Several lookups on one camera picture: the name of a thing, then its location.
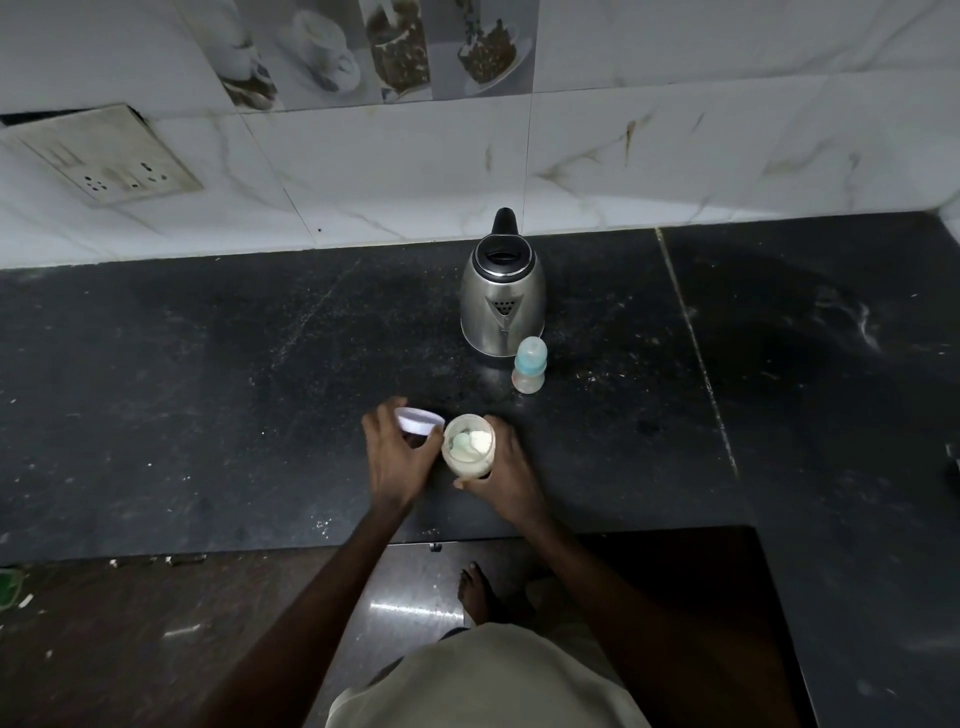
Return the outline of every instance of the floor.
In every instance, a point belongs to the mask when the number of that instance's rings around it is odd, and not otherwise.
[[[812,725],[780,606],[749,528],[588,537],[755,689],[773,723]],[[61,562],[28,569],[0,614],[4,725],[183,724],[332,547]],[[390,546],[351,619],[308,725],[334,697],[463,623],[459,571],[477,561],[507,598],[545,571],[520,539]]]

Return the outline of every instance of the kettle handle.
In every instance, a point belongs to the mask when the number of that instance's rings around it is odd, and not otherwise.
[[[491,235],[519,235],[516,228],[516,215],[509,207],[501,207],[493,218],[493,230]]]

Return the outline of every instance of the blue bottle cap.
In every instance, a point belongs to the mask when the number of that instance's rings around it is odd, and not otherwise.
[[[520,342],[514,361],[516,370],[522,375],[536,376],[546,369],[546,344],[538,336],[527,336]]]

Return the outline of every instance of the green object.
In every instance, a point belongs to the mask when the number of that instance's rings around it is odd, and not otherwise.
[[[19,569],[0,569],[0,612],[9,609],[20,596],[23,586],[23,571]]]

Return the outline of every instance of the right hand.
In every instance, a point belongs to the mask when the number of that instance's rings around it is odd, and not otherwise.
[[[514,429],[499,417],[487,415],[484,419],[496,438],[493,469],[485,478],[458,477],[453,486],[481,497],[517,530],[549,519],[546,498]]]

